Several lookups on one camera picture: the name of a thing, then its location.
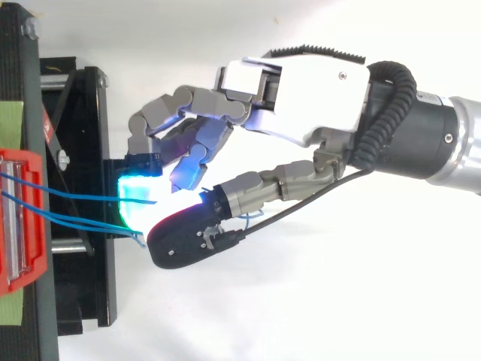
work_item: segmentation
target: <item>screw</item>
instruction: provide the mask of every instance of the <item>screw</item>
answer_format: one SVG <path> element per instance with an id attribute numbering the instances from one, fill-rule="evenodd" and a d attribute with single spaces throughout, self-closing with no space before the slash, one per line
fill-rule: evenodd
<path id="1" fill-rule="evenodd" d="M 102 74 L 98 77 L 98 86 L 101 87 L 102 89 L 108 88 L 109 84 L 108 76 L 105 74 Z"/>
<path id="2" fill-rule="evenodd" d="M 61 171 L 66 170 L 67 165 L 70 164 L 70 157 L 67 156 L 67 153 L 63 149 L 57 154 L 57 164 Z"/>
<path id="3" fill-rule="evenodd" d="M 41 27 L 36 17 L 29 17 L 25 20 L 22 26 L 22 33 L 28 36 L 31 40 L 38 40 L 40 38 Z"/>
<path id="4" fill-rule="evenodd" d="M 446 136 L 444 137 L 444 141 L 449 144 L 452 142 L 452 134 L 451 133 L 448 133 L 446 134 Z"/>

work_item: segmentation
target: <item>led light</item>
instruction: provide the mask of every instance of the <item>led light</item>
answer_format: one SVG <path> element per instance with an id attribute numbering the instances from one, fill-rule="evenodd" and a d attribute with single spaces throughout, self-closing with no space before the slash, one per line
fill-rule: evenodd
<path id="1" fill-rule="evenodd" d="M 118 182 L 120 198 L 136 198 L 156 201 L 154 205 L 119 202 L 119 212 L 130 229 L 138 229 L 147 237 L 161 220 L 193 205 L 202 203 L 198 193 L 180 190 L 171 193 L 168 177 L 123 176 Z"/>

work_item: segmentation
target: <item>white wall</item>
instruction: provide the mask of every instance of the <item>white wall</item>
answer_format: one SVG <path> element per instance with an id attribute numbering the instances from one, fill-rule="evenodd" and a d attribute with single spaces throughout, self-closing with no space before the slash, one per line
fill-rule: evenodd
<path id="1" fill-rule="evenodd" d="M 41 15 L 42 56 L 80 56 L 109 75 L 115 157 L 142 104 L 185 83 L 211 87 L 219 66 L 273 47 L 395 60 L 419 89 L 481 100 L 474 0 L 22 3 Z M 203 184 L 302 158 L 310 151 L 238 129 Z M 118 240 L 119 319 L 60 338 L 61 359 L 481 359 L 480 206 L 472 194 L 374 174 L 180 270 Z"/>

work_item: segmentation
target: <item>robotic hand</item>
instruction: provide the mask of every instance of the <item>robotic hand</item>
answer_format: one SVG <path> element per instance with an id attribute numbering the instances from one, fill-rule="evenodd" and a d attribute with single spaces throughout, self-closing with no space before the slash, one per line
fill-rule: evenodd
<path id="1" fill-rule="evenodd" d="M 147 238 L 154 263 L 178 268 L 205 259 L 373 170 L 481 193 L 481 103 L 417 91 L 398 63 L 364 62 L 319 47 L 272 50 L 221 68 L 214 90 L 181 86 L 134 114 L 129 166 L 161 175 L 181 157 L 170 175 L 174 192 L 198 186 L 234 126 L 318 146 L 312 162 L 239 175 L 159 220 Z M 155 137 L 185 113 L 197 118 Z M 342 178 L 347 165 L 361 171 Z M 222 230 L 223 220 L 276 199 L 300 202 L 246 231 Z"/>

